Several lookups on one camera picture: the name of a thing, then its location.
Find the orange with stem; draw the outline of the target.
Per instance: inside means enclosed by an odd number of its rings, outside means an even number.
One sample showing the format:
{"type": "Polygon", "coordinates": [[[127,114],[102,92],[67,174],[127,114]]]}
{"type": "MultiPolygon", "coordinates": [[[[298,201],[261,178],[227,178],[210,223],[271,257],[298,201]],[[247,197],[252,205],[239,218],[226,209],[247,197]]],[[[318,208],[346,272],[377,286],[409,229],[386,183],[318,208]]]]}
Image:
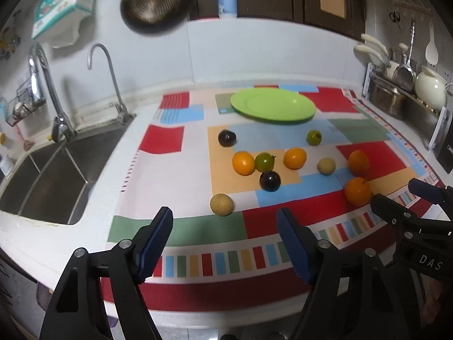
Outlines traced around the orange with stem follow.
{"type": "Polygon", "coordinates": [[[373,197],[371,186],[363,177],[355,177],[348,181],[344,192],[347,201],[356,207],[368,204],[373,197]]]}

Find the tan round fruit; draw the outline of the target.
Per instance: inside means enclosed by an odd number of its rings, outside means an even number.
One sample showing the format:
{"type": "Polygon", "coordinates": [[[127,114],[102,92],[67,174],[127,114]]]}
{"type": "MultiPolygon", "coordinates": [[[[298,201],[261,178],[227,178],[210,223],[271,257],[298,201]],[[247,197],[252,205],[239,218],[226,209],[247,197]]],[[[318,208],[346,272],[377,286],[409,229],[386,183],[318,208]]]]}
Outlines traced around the tan round fruit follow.
{"type": "Polygon", "coordinates": [[[210,209],[217,216],[228,216],[234,211],[234,202],[226,194],[216,194],[210,200],[210,209]]]}
{"type": "Polygon", "coordinates": [[[336,170],[336,163],[331,157],[323,157],[316,165],[317,170],[322,175],[329,176],[336,170]]]}

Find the green fruit back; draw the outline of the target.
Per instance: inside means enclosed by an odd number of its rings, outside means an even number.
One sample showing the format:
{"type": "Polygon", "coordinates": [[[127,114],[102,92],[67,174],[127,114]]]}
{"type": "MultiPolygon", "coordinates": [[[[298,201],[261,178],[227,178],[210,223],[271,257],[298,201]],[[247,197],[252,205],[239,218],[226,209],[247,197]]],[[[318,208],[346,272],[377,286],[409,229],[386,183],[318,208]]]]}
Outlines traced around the green fruit back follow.
{"type": "Polygon", "coordinates": [[[311,130],[306,136],[307,144],[311,146],[318,146],[322,142],[322,133],[318,130],[311,130]]]}

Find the dark plum front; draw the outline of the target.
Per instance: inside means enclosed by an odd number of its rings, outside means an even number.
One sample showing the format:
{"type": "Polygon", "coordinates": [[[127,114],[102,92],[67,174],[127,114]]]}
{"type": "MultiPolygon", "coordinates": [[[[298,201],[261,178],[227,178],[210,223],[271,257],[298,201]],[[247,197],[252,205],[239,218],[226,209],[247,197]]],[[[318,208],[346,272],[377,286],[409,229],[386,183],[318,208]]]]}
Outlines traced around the dark plum front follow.
{"type": "Polygon", "coordinates": [[[273,170],[265,171],[260,175],[260,187],[267,192],[276,192],[281,186],[281,178],[273,170]]]}

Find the dark plum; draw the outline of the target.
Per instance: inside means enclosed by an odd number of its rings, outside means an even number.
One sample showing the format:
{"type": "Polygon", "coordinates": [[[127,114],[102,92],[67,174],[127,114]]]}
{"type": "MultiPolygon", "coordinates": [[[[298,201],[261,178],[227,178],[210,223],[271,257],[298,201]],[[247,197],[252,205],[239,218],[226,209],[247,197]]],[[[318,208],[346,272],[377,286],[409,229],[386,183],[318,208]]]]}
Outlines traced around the dark plum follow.
{"type": "Polygon", "coordinates": [[[221,146],[233,146],[234,144],[236,144],[236,141],[236,134],[233,133],[233,131],[229,131],[228,129],[224,129],[218,134],[218,142],[221,146]]]}
{"type": "Polygon", "coordinates": [[[273,170],[265,171],[260,175],[260,187],[267,192],[276,192],[281,186],[281,178],[273,170]]]}

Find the green tomato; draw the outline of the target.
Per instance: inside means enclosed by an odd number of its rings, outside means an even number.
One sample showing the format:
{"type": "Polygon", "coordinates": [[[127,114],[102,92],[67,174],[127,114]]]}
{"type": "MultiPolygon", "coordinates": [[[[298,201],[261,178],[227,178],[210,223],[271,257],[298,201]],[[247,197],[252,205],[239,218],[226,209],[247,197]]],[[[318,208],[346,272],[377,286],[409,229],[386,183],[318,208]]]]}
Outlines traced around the green tomato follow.
{"type": "Polygon", "coordinates": [[[275,156],[262,152],[255,157],[255,168],[261,173],[272,171],[275,163],[275,156]]]}

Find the tan round fruit front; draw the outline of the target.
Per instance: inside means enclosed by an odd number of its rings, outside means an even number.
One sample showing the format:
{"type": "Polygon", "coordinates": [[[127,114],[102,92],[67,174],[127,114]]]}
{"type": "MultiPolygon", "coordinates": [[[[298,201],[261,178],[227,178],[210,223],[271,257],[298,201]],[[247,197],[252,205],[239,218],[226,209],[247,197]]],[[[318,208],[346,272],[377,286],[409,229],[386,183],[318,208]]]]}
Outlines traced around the tan round fruit front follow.
{"type": "Polygon", "coordinates": [[[217,216],[228,216],[234,211],[234,202],[226,194],[216,194],[210,200],[210,209],[217,216]]]}

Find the dark plum back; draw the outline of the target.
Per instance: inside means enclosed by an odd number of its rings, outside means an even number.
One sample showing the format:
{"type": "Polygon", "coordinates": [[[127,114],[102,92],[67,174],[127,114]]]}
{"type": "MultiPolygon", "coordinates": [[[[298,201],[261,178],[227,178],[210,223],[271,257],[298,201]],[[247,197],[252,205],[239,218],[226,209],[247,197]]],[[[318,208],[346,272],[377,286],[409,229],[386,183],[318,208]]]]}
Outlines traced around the dark plum back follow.
{"type": "Polygon", "coordinates": [[[224,129],[218,134],[218,142],[221,146],[233,146],[234,144],[236,144],[236,141],[236,134],[233,133],[233,131],[229,131],[228,129],[224,129]]]}

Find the dish rack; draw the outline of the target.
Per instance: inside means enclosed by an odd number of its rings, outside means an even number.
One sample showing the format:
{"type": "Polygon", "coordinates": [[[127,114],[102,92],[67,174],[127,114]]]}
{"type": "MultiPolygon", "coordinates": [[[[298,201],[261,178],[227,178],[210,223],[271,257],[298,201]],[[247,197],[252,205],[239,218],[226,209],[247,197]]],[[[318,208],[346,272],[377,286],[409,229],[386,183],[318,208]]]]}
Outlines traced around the dish rack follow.
{"type": "Polygon", "coordinates": [[[368,63],[362,96],[389,116],[414,126],[427,150],[439,151],[452,123],[449,109],[434,110],[412,92],[381,76],[377,69],[368,63]]]}

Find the steel pot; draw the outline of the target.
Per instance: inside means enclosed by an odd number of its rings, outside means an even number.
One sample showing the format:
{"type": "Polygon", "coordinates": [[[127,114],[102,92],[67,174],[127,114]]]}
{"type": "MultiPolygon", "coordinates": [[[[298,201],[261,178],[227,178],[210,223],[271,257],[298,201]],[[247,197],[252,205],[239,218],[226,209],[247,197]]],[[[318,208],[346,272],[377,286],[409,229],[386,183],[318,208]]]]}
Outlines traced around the steel pot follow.
{"type": "Polygon", "coordinates": [[[408,113],[408,97],[397,86],[380,76],[372,76],[370,79],[369,100],[395,119],[404,120],[408,113]]]}

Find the steel scoop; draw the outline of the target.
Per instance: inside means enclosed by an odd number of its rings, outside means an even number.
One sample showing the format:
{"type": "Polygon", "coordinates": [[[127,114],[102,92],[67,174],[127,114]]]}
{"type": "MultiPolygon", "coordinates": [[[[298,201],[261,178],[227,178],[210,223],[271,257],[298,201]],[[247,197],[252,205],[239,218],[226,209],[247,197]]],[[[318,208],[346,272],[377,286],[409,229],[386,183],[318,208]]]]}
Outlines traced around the steel scoop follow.
{"type": "Polygon", "coordinates": [[[392,80],[394,81],[394,83],[397,84],[400,88],[404,89],[405,91],[411,91],[413,89],[415,78],[416,78],[415,72],[411,66],[415,25],[416,25],[416,22],[413,18],[411,20],[411,26],[410,26],[409,54],[407,55],[405,63],[402,65],[399,65],[396,68],[396,70],[394,71],[393,77],[392,77],[392,80]]]}

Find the steel sink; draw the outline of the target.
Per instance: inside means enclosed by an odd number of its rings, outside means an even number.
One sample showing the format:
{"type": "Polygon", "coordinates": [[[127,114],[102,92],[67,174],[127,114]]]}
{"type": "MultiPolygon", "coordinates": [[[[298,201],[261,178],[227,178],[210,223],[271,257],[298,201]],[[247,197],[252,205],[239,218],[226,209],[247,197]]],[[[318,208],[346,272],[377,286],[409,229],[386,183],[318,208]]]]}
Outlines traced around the steel sink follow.
{"type": "Polygon", "coordinates": [[[1,194],[1,211],[74,225],[127,127],[111,124],[31,152],[1,194]]]}

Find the colourful patchwork mat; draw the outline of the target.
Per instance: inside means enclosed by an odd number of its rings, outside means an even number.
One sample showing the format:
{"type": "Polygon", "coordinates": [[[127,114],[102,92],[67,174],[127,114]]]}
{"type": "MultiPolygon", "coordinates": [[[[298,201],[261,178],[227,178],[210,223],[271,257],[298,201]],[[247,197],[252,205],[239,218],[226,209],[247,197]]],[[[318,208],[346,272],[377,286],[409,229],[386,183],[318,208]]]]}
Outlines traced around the colourful patchwork mat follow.
{"type": "Polygon", "coordinates": [[[152,276],[140,287],[148,309],[164,312],[215,312],[281,302],[306,287],[292,269],[276,229],[276,212],[289,208],[302,225],[339,248],[392,243],[385,223],[369,207],[345,198],[353,178],[348,157],[362,150],[366,175],[376,194],[385,194],[418,215],[430,205],[408,190],[412,178],[432,185],[440,180],[422,155],[395,128],[356,99],[349,90],[300,85],[273,88],[298,92],[316,105],[312,120],[266,124],[245,118],[230,103],[232,91],[212,89],[166,94],[131,160],[108,235],[108,244],[129,239],[151,222],[161,207],[171,208],[174,225],[152,276]],[[236,134],[236,144],[218,142],[220,131],[236,134]],[[311,146],[307,133],[322,142],[311,146]],[[305,150],[298,170],[283,163],[285,152],[305,150]],[[275,156],[281,178],[276,192],[260,187],[261,172],[239,175],[232,157],[275,156]],[[333,174],[318,172],[323,157],[336,163],[333,174]],[[210,209],[216,194],[234,202],[228,216],[210,209]]]}

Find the chrome main faucet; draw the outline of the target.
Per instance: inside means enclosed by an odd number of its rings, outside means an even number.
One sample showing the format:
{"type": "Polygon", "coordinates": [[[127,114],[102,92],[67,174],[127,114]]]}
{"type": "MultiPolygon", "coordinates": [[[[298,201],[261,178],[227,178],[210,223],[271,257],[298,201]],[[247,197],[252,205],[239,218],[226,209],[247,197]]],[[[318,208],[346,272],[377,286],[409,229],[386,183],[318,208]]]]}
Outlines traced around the chrome main faucet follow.
{"type": "Polygon", "coordinates": [[[46,54],[38,42],[33,43],[30,48],[28,69],[32,104],[35,106],[42,105],[46,99],[45,94],[48,94],[55,108],[56,116],[52,125],[52,140],[59,142],[61,136],[63,136],[67,141],[73,141],[76,138],[76,132],[57,96],[46,54]]]}

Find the thin gooseneck faucet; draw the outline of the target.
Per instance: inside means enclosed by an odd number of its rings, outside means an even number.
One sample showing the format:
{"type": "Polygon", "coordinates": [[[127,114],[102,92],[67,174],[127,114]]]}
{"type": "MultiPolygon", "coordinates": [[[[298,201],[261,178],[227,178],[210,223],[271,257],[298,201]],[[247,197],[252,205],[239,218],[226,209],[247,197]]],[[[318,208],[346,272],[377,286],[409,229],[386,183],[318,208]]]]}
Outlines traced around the thin gooseneck faucet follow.
{"type": "Polygon", "coordinates": [[[114,107],[117,111],[117,120],[123,125],[129,125],[134,120],[135,114],[129,112],[127,105],[125,104],[125,102],[123,101],[123,98],[121,97],[121,92],[119,90],[116,74],[114,71],[113,61],[111,59],[110,52],[108,51],[108,49],[106,48],[106,46],[104,44],[101,44],[98,42],[98,43],[93,44],[89,48],[88,53],[87,53],[87,60],[86,60],[87,70],[89,70],[89,71],[92,70],[93,57],[94,57],[94,53],[97,49],[101,50],[104,53],[104,56],[107,60],[108,71],[109,71],[109,75],[111,78],[111,83],[114,88],[114,93],[116,96],[116,102],[114,103],[114,107]]]}

